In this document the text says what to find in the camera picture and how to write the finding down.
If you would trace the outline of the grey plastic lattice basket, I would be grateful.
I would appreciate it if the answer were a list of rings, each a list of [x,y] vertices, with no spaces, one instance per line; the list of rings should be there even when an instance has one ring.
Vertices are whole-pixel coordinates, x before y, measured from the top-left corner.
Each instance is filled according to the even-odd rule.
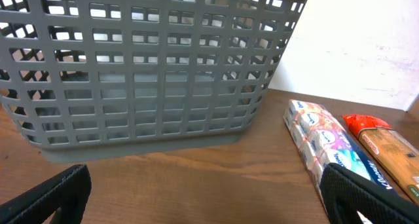
[[[1,105],[50,162],[238,141],[308,0],[1,0]]]

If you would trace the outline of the spaghetti packet with red ends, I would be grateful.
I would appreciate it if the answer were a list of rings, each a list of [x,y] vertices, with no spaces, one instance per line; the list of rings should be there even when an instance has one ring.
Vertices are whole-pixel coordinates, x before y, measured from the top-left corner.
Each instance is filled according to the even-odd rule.
[[[342,118],[350,132],[417,204],[418,150],[382,119],[358,114]]]

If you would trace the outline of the Kleenex tissue multipack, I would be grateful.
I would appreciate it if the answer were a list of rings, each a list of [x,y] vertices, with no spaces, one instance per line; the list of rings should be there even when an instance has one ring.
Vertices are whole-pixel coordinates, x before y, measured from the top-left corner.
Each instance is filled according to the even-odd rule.
[[[336,163],[395,192],[377,165],[323,105],[289,100],[283,119],[318,194],[321,194],[321,178],[329,163]]]

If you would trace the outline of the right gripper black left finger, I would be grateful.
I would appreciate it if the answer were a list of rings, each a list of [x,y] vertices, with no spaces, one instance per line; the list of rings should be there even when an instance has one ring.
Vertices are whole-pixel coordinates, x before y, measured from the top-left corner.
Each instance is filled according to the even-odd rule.
[[[2,204],[1,222],[80,223],[91,189],[87,165],[73,165]]]

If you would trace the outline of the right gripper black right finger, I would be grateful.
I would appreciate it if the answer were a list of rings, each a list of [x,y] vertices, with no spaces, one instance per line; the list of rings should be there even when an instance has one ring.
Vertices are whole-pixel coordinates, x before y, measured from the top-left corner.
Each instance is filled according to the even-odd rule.
[[[372,223],[418,223],[417,204],[336,163],[325,167],[319,187],[330,223],[361,223],[360,214]]]

